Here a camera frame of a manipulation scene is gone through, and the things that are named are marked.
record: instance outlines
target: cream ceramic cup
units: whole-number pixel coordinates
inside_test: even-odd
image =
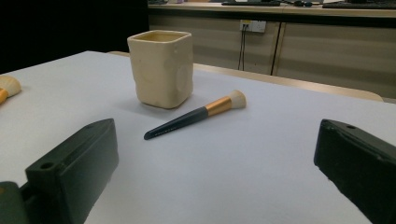
[[[191,34],[155,30],[127,41],[139,101],[166,109],[181,105],[192,93]]]

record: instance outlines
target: brush handle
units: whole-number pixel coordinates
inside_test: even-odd
[[[172,119],[171,121],[159,126],[158,128],[146,132],[144,138],[145,140],[149,140],[150,138],[159,136],[164,133],[172,132],[176,129],[185,127],[200,120],[207,119],[208,117],[209,115],[207,113],[207,109],[203,106],[198,109],[192,110],[191,112],[181,117],[178,117],[177,119]]]

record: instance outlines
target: white surface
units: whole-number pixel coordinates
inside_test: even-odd
[[[173,110],[139,103],[129,58],[97,52],[23,69],[0,105],[0,180],[65,138],[114,118],[120,165],[86,223],[370,223],[313,163],[322,119],[396,145],[396,105],[194,71]],[[240,90],[247,108],[149,141],[146,131]]]

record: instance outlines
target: power socket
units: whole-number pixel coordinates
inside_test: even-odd
[[[244,25],[247,25],[246,31],[251,32],[251,24],[252,24],[252,21],[241,20],[241,23],[239,24],[239,30],[240,31],[244,30]]]
[[[239,24],[239,30],[242,31],[244,29],[244,25],[247,25],[246,31],[264,33],[266,23],[267,23],[266,21],[241,20]]]

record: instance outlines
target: dark background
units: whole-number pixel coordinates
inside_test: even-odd
[[[147,0],[0,2],[0,75],[85,50],[128,51],[149,29]]]

